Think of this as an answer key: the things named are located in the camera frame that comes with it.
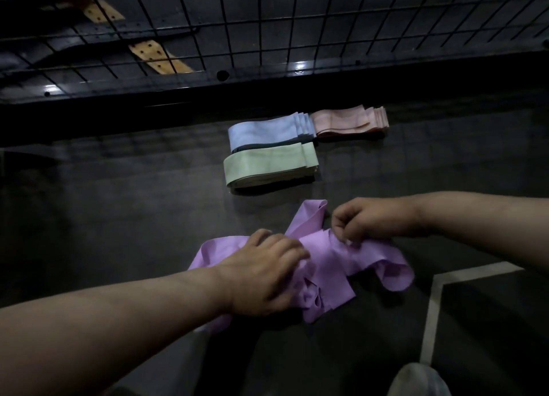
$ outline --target person's left hand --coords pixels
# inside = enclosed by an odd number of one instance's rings
[[[298,240],[270,234],[257,230],[244,247],[211,268],[222,282],[228,312],[260,316],[290,306],[292,292],[282,288],[309,252]]]

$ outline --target forearm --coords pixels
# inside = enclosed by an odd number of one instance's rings
[[[222,314],[222,294],[204,268],[1,309],[0,393],[97,393]]]
[[[549,199],[468,192],[410,198],[428,232],[549,272]]]

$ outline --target round hole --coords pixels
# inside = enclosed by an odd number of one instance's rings
[[[217,73],[217,79],[221,82],[225,82],[226,80],[229,79],[229,73],[227,71],[219,71]]]

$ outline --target gray shoe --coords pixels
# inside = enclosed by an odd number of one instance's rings
[[[419,363],[409,363],[397,373],[387,396],[451,396],[451,394],[435,369]]]

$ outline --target stack of folded bands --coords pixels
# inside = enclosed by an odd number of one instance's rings
[[[319,166],[312,142],[238,151],[223,161],[230,188],[312,176]]]
[[[311,114],[317,137],[371,133],[389,127],[384,107],[365,109],[362,105],[346,110],[320,110]]]
[[[247,188],[312,176],[319,161],[315,137],[353,135],[388,128],[385,108],[295,112],[229,128],[231,155],[223,162],[230,188]]]

